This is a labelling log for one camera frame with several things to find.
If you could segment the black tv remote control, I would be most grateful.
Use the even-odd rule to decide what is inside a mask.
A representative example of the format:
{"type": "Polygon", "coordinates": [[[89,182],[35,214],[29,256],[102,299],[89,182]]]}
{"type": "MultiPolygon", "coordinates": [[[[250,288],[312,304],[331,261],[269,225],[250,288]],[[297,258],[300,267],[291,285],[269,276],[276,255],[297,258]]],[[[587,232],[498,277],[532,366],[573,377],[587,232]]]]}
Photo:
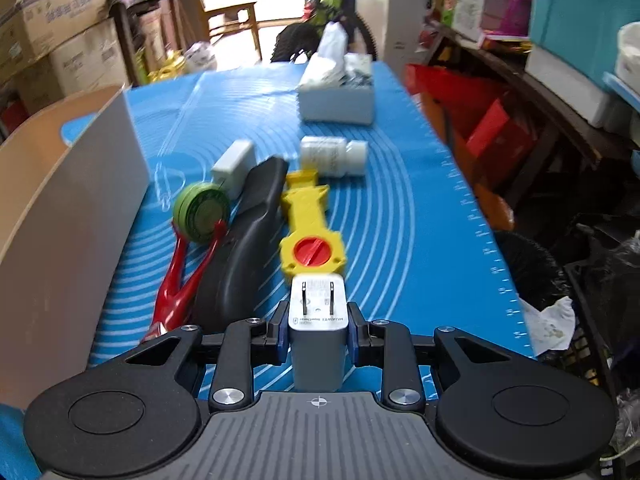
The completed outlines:
{"type": "Polygon", "coordinates": [[[270,238],[276,228],[288,162],[271,156],[248,172],[231,226],[206,266],[189,321],[222,333],[254,315],[270,238]]]}

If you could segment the white power adapter plug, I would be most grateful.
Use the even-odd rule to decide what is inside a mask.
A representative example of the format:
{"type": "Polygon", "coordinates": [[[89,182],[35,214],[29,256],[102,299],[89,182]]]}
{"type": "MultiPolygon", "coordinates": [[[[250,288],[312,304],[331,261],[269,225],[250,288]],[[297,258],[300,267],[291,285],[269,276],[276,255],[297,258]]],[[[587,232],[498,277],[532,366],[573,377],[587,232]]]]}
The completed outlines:
{"type": "Polygon", "coordinates": [[[288,341],[297,391],[341,388],[347,330],[344,278],[335,273],[296,275],[288,304],[288,341]]]}

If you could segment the red ultraman action figure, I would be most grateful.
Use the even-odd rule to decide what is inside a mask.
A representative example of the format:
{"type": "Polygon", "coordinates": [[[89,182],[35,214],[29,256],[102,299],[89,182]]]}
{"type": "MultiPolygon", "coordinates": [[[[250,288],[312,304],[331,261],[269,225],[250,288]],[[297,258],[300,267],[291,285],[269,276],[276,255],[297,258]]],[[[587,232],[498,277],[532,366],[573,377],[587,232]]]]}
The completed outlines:
{"type": "Polygon", "coordinates": [[[212,261],[227,233],[227,223],[224,220],[218,220],[214,225],[213,237],[208,244],[203,260],[190,278],[183,282],[183,269],[190,242],[176,226],[172,227],[176,236],[175,250],[156,295],[152,323],[143,336],[142,342],[163,336],[186,324],[206,266],[212,261]]]}

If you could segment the yellow toy with red knob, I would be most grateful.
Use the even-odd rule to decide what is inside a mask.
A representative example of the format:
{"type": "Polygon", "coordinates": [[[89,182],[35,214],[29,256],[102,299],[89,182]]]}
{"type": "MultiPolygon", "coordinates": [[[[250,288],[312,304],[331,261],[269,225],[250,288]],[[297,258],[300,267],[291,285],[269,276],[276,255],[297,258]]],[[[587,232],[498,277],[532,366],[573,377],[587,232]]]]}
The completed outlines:
{"type": "Polygon", "coordinates": [[[288,235],[280,241],[285,281],[291,285],[296,275],[308,273],[344,276],[347,257],[341,234],[326,223],[330,188],[318,183],[316,170],[292,171],[285,184],[281,209],[288,235]]]}

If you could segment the green ointment tin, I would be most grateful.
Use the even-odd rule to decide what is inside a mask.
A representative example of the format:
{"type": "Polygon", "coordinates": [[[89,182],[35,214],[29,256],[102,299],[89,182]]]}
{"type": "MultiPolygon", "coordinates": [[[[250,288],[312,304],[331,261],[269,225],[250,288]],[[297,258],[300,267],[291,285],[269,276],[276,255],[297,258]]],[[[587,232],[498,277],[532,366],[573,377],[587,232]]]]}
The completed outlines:
{"type": "Polygon", "coordinates": [[[208,244],[218,221],[227,223],[231,204],[227,193],[213,182],[187,185],[172,208],[172,223],[189,242],[208,244]]]}

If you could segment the small white rectangular box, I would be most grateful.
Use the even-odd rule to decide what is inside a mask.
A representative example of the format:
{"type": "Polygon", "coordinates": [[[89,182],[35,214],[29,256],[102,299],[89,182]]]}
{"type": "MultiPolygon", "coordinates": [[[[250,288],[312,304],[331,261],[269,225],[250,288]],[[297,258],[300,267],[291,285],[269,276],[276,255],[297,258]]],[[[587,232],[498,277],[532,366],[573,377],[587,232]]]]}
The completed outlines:
{"type": "Polygon", "coordinates": [[[237,200],[248,173],[255,166],[254,143],[250,140],[235,140],[214,163],[213,181],[227,194],[229,200],[237,200]]]}

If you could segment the white pill bottle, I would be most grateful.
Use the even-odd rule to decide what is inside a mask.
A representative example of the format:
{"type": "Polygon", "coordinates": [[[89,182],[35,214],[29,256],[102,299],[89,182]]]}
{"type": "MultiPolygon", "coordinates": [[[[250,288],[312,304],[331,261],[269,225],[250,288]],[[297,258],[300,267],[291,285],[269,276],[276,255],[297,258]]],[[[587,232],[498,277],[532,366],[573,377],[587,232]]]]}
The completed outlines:
{"type": "Polygon", "coordinates": [[[300,140],[300,168],[316,170],[319,176],[341,178],[366,174],[369,144],[367,141],[304,136],[300,140]]]}

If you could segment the beige plastic storage basket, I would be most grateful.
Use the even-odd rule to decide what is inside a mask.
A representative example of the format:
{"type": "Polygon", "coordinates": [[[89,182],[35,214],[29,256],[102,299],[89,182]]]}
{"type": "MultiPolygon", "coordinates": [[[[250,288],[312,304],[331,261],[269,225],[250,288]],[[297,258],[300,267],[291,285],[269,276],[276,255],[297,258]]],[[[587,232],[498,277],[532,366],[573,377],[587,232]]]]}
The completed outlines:
{"type": "Polygon", "coordinates": [[[80,92],[1,145],[1,401],[82,372],[149,169],[125,90],[80,92]]]}

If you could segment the black trash basket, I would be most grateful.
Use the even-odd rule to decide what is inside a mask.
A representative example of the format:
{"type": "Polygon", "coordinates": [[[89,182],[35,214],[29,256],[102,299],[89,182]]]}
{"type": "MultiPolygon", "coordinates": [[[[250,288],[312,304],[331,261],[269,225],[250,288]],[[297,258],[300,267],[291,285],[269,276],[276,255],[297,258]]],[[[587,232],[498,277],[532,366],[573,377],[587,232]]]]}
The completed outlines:
{"type": "Polygon", "coordinates": [[[496,231],[538,361],[614,394],[608,349],[570,272],[529,238],[496,231]]]}

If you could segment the tissue box with tissue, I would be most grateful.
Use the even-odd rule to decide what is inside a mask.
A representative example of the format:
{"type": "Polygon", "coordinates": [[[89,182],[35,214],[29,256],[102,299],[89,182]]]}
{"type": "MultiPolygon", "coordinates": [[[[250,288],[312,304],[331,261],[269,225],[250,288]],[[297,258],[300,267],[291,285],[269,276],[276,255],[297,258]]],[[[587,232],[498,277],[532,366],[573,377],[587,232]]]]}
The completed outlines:
{"type": "Polygon", "coordinates": [[[297,86],[298,111],[304,122],[370,126],[374,121],[372,56],[347,49],[344,27],[327,24],[297,86]]]}

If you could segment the wooden chair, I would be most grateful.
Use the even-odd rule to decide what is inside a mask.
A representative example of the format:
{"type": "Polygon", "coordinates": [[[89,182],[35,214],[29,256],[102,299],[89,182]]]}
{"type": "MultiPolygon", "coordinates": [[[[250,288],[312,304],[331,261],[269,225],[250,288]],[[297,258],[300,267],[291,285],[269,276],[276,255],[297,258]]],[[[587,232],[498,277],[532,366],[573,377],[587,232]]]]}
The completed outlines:
{"type": "Polygon", "coordinates": [[[206,8],[204,0],[192,0],[191,3],[185,3],[182,10],[195,40],[216,44],[219,40],[240,32],[250,32],[258,60],[264,59],[255,1],[232,1],[221,8],[206,8]]]}

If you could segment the green black bicycle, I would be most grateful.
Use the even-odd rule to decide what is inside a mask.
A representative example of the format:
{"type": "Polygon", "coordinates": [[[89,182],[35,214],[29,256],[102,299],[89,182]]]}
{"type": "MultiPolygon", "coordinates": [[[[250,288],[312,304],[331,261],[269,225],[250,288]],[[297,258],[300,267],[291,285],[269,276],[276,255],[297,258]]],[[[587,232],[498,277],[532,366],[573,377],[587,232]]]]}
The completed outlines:
{"type": "Polygon", "coordinates": [[[270,61],[294,63],[302,55],[311,58],[318,50],[326,25],[332,22],[346,30],[350,50],[363,47],[373,61],[378,59],[374,37],[356,10],[356,0],[305,0],[303,17],[280,31],[270,61]]]}

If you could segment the white chest freezer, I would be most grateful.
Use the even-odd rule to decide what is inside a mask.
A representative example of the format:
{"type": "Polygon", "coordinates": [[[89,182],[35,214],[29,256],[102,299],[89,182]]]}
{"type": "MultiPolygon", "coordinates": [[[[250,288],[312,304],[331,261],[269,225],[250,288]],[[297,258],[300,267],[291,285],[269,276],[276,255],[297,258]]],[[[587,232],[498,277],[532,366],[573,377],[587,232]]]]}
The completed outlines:
{"type": "Polygon", "coordinates": [[[427,0],[387,0],[383,61],[400,77],[414,63],[427,0]]]}

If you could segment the open top cardboard box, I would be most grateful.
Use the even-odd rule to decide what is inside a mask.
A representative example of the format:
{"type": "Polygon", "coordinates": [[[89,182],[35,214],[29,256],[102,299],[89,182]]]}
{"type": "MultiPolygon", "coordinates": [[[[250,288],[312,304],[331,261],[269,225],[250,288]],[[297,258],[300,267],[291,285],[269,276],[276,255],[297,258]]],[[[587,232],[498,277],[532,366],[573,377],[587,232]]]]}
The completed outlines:
{"type": "Polygon", "coordinates": [[[104,19],[106,0],[1,0],[1,81],[104,19]]]}

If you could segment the teal plastic storage bin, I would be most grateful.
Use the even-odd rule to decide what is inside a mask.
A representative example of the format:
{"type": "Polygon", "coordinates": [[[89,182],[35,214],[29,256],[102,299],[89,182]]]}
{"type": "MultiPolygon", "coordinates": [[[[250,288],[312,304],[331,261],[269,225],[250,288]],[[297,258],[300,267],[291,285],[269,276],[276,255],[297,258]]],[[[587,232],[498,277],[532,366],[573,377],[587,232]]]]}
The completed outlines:
{"type": "Polygon", "coordinates": [[[638,19],[639,0],[533,0],[529,38],[601,87],[618,31],[638,19]]]}

